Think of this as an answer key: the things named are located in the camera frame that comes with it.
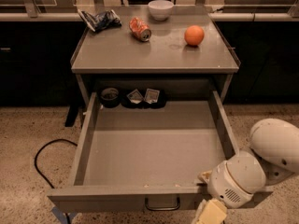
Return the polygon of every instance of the cable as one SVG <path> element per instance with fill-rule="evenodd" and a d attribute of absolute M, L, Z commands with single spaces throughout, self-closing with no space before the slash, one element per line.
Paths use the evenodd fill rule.
<path fill-rule="evenodd" d="M 39 149 L 38 150 L 38 152 L 36 153 L 36 156 L 35 156 L 35 168 L 36 168 L 36 170 L 37 170 L 37 172 L 46 180 L 46 182 L 50 185 L 50 187 L 52 188 L 52 189 L 55 189 L 55 187 L 52 185 L 52 183 L 48 180 L 48 178 L 39 170 L 39 168 L 38 168 L 38 166 L 37 166 L 37 158 L 38 158 L 38 155 L 41 153 L 41 151 L 45 148 L 45 147 L 47 147 L 47 146 L 49 146 L 49 145 L 52 145 L 52 144 L 54 144 L 54 143 L 57 143 L 57 142 L 67 142 L 67 143 L 69 143 L 69 144 L 71 144 L 71 145 L 73 145 L 73 146 L 77 146 L 77 144 L 76 143 L 74 143 L 74 142 L 72 142 L 72 141 L 70 141 L 70 140 L 67 140 L 67 139 L 63 139 L 63 138 L 59 138 L 59 139 L 54 139 L 54 140 L 52 140 L 52 141 L 49 141 L 46 145 L 44 145 L 41 149 Z M 70 220 L 70 218 L 69 218 L 69 215 L 67 214 L 67 213 L 64 213 L 64 215 L 65 215 L 65 217 L 66 217 L 66 221 L 67 221 L 67 223 L 68 224 L 71 224 L 71 220 Z"/>

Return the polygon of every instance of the black snack bag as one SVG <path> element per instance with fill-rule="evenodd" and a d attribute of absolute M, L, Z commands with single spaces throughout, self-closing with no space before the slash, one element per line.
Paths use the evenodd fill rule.
<path fill-rule="evenodd" d="M 114 10 L 104 11 L 95 16 L 86 11 L 78 10 L 78 14 L 94 32 L 100 32 L 110 26 L 121 26 L 120 17 Z"/>

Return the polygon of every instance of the speckled floor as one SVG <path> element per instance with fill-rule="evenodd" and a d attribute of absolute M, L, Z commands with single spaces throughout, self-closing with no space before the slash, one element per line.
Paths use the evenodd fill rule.
<path fill-rule="evenodd" d="M 225 105 L 240 147 L 248 145 L 250 127 L 259 119 L 284 119 L 299 127 L 299 105 Z M 0 107 L 0 223 L 60 223 L 51 212 L 50 187 L 38 175 L 34 156 L 57 138 L 78 141 L 80 121 L 65 128 L 67 107 Z M 68 178 L 76 148 L 67 143 L 47 147 L 38 165 L 55 187 Z M 230 210 L 226 224 L 299 223 L 299 178 L 275 186 L 275 192 L 253 209 Z M 191 223 L 194 211 L 77 214 L 72 223 Z"/>

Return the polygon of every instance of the soda can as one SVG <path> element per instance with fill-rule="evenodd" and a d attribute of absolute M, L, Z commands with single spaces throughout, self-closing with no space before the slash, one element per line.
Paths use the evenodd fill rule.
<path fill-rule="evenodd" d="M 149 41 L 151 30 L 149 26 L 139 18 L 130 20 L 130 29 L 133 35 L 140 41 Z"/>

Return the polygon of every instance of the orange fruit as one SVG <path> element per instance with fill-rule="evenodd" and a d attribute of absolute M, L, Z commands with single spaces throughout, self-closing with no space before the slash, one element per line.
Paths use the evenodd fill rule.
<path fill-rule="evenodd" d="M 185 41 L 190 46 L 199 45 L 205 37 L 204 29 L 200 26 L 193 25 L 187 28 L 185 31 Z"/>

